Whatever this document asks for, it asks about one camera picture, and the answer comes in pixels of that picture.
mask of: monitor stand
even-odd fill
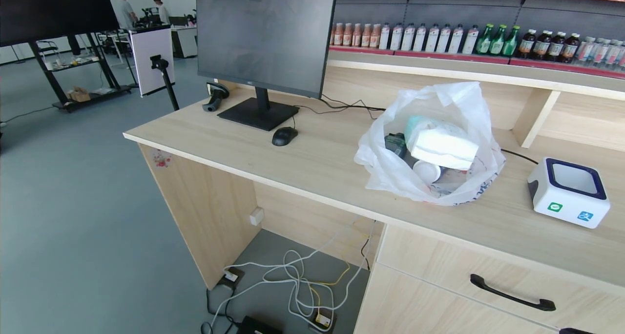
[[[270,102],[267,89],[256,87],[256,98],[250,97],[217,114],[217,116],[270,131],[294,116],[298,111],[299,108],[294,105]]]

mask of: monitor base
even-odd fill
[[[259,109],[256,98],[250,97],[234,107],[217,114],[217,116],[225,120],[270,131],[299,112],[299,108],[294,105],[277,102],[269,102],[269,104],[269,109]]]

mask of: white plastic bag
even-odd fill
[[[439,181],[426,184],[404,160],[386,149],[384,136],[403,132],[408,118],[415,115],[462,127],[471,141],[479,145],[471,168],[466,172],[449,169]],[[506,163],[493,138],[491,114],[478,82],[438,84],[419,91],[400,90],[397,100],[373,122],[358,146],[354,160],[371,174],[366,188],[441,206],[477,200]]]

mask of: black computer mouse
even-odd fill
[[[291,140],[297,136],[297,130],[294,127],[286,126],[274,132],[274,137],[271,139],[271,143],[276,146],[288,145]]]

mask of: drawer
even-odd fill
[[[555,334],[517,316],[376,264],[354,334]]]
[[[625,327],[623,297],[391,225],[377,261],[548,327],[601,334],[622,334]],[[515,298],[551,300],[556,310],[545,312],[482,290],[471,283],[471,274]]]

